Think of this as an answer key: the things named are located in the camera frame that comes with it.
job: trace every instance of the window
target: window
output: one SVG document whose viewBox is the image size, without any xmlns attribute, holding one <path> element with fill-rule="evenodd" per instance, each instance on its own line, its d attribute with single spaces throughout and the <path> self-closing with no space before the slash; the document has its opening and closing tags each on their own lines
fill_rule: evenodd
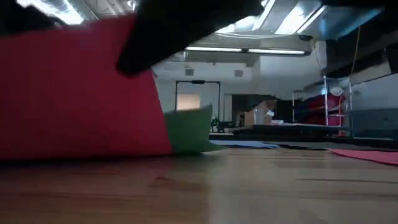
<svg viewBox="0 0 398 224">
<path fill-rule="evenodd" d="M 177 110 L 189 110 L 200 107 L 200 96 L 197 94 L 177 95 Z"/>
</svg>

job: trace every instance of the red paper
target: red paper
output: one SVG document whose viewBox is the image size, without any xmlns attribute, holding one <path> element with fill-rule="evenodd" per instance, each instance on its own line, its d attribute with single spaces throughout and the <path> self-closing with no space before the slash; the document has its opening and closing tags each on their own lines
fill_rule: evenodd
<svg viewBox="0 0 398 224">
<path fill-rule="evenodd" d="M 356 159 L 365 159 L 384 164 L 398 165 L 398 152 L 357 151 L 344 149 L 332 149 L 331 151 L 342 156 Z"/>
<path fill-rule="evenodd" d="M 0 39 L 0 159 L 172 152 L 152 72 L 116 70 L 133 21 Z"/>
</svg>

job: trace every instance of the green paper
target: green paper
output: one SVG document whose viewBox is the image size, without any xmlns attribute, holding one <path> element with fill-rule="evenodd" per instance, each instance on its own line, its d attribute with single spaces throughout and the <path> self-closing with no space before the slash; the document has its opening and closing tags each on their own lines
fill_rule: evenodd
<svg viewBox="0 0 398 224">
<path fill-rule="evenodd" d="M 175 154 L 196 154 L 224 147 L 209 142 L 213 107 L 165 113 L 167 134 Z"/>
</svg>

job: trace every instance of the table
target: table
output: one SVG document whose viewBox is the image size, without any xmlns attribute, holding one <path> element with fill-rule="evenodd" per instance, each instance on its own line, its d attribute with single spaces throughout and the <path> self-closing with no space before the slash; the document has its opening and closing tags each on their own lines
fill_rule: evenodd
<svg viewBox="0 0 398 224">
<path fill-rule="evenodd" d="M 398 223 L 398 168 L 327 151 L 2 165 L 0 223 Z"/>
</svg>

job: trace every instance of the cardboard box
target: cardboard box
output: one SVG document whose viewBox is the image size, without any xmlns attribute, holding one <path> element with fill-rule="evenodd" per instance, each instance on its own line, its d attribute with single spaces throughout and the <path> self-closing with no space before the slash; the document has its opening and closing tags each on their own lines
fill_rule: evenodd
<svg viewBox="0 0 398 224">
<path fill-rule="evenodd" d="M 273 111 L 275 109 L 276 100 L 265 100 L 255 106 L 251 111 L 247 112 L 244 116 L 244 125 L 250 126 L 254 125 L 254 111 L 257 109 L 261 112 L 262 116 L 264 116 L 264 122 L 261 124 L 270 125 L 272 121 L 271 114 L 269 111 Z"/>
</svg>

